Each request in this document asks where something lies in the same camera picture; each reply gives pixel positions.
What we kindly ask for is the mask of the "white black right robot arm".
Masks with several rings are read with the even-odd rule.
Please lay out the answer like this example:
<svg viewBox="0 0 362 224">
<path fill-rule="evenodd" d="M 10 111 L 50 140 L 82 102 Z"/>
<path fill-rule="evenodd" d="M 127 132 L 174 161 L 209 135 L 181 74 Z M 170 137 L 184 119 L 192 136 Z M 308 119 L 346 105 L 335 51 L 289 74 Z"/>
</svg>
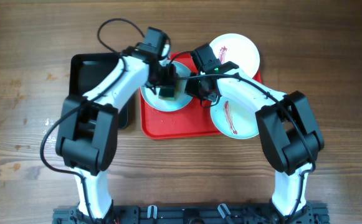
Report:
<svg viewBox="0 0 362 224">
<path fill-rule="evenodd" d="M 204 75 L 185 77 L 186 93 L 206 100 L 227 98 L 249 110 L 265 158 L 275 169 L 275 190 L 270 199 L 273 223 L 292 223 L 307 207 L 307 177 L 315 172 L 324 139 L 306 96 L 286 94 L 245 77 L 239 68 L 215 68 Z"/>
</svg>

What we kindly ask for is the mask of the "green yellow sponge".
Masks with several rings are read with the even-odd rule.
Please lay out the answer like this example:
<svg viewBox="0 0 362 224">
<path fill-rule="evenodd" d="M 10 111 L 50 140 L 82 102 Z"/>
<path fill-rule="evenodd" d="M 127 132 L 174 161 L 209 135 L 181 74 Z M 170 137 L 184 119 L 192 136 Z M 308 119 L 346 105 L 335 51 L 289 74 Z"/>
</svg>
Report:
<svg viewBox="0 0 362 224">
<path fill-rule="evenodd" d="M 162 86 L 158 93 L 161 100 L 175 100 L 176 88 L 173 86 Z"/>
</svg>

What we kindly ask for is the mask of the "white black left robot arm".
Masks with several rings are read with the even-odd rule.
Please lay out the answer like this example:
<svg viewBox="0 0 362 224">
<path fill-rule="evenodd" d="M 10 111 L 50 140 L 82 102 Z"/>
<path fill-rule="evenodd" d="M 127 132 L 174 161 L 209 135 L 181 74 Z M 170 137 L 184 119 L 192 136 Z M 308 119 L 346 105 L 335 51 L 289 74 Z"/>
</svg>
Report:
<svg viewBox="0 0 362 224">
<path fill-rule="evenodd" d="M 74 220 L 111 223 L 115 219 L 108 191 L 107 169 L 117 149 L 118 114 L 135 91 L 165 81 L 164 63 L 170 52 L 162 47 L 128 47 L 113 59 L 113 70 L 91 90 L 66 97 L 59 120 L 55 150 L 75 176 L 80 202 Z"/>
</svg>

